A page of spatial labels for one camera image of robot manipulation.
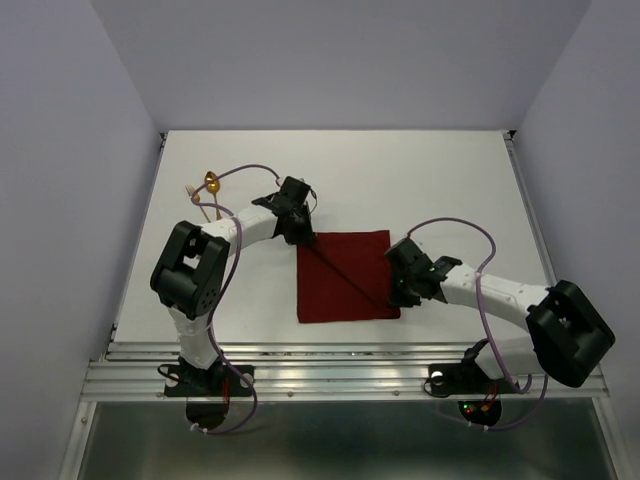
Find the dark red cloth napkin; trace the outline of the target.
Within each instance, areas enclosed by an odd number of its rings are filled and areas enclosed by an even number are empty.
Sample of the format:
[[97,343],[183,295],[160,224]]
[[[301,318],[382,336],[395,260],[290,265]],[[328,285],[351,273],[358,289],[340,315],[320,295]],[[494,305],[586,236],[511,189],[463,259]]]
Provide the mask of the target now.
[[390,232],[318,233],[297,248],[297,318],[301,324],[395,320],[389,303]]

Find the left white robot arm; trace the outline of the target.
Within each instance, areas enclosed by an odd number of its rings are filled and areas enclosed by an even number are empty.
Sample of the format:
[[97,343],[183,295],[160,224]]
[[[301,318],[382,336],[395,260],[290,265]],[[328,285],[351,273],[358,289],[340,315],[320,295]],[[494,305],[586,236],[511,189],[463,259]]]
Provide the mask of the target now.
[[281,236],[289,245],[315,239],[304,181],[286,177],[279,190],[251,202],[238,213],[196,225],[177,223],[156,263],[150,287],[173,319],[180,353],[175,364],[158,368],[168,397],[249,397],[254,368],[229,367],[212,341],[212,315],[237,269],[242,250]]

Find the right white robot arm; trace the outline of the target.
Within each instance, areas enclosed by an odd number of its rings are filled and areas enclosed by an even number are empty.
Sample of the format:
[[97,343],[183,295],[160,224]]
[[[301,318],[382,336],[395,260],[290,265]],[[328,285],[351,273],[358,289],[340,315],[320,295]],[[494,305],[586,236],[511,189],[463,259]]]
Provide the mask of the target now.
[[389,302],[399,308],[423,300],[477,310],[521,328],[524,337],[479,341],[460,366],[463,384],[482,390],[497,379],[548,375],[572,388],[581,387],[615,344],[615,334],[575,284],[528,285],[479,274],[461,260],[430,259],[405,238],[385,253],[391,267]]

